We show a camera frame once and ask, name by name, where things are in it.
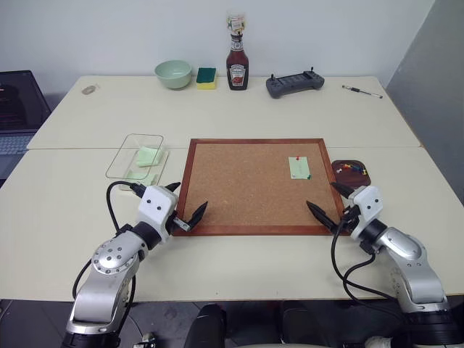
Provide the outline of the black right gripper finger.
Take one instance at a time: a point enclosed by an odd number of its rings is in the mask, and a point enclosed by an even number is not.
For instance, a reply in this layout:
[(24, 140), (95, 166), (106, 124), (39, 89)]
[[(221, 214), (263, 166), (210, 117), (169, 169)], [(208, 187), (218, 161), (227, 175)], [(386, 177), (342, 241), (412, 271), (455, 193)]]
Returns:
[(335, 233), (337, 231), (339, 225), (335, 224), (335, 222), (327, 216), (326, 212), (322, 208), (310, 201), (306, 201), (306, 204), (318, 222), (325, 226), (331, 233)]
[(346, 186), (342, 183), (331, 182), (331, 185), (336, 189), (336, 191), (343, 196), (345, 199), (348, 199), (351, 194), (354, 193), (354, 189)]

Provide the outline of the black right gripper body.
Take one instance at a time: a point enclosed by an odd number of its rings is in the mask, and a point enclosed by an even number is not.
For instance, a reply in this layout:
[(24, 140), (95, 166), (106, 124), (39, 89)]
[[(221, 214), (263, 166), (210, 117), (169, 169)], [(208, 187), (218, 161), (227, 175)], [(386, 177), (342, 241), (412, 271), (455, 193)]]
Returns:
[(343, 210), (339, 227), (341, 231), (352, 233), (359, 224), (360, 208), (355, 204), (354, 206), (346, 207)]

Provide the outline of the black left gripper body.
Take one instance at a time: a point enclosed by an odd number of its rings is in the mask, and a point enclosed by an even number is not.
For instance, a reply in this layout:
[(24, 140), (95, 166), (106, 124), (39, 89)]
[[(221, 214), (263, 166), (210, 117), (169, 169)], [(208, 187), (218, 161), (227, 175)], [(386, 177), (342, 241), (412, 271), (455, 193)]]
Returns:
[(167, 212), (165, 230), (168, 236), (171, 236), (173, 232), (175, 232), (176, 230), (189, 232), (191, 230), (191, 226), (178, 217), (178, 213), (176, 210), (172, 210)]

